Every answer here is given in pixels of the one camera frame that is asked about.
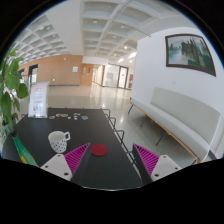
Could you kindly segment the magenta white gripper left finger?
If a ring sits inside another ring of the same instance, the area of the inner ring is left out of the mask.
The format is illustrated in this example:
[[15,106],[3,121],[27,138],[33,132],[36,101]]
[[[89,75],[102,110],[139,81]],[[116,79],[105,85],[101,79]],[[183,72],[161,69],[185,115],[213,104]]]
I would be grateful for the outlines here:
[[87,143],[66,153],[65,155],[56,154],[42,165],[41,168],[70,181],[89,146],[90,144]]

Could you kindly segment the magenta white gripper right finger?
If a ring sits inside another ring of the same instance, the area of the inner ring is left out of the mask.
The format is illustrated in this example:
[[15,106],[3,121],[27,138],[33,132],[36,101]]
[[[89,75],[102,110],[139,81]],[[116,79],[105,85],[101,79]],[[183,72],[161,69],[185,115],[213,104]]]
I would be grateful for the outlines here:
[[143,182],[154,182],[181,170],[168,155],[157,155],[137,144],[133,145],[133,156]]

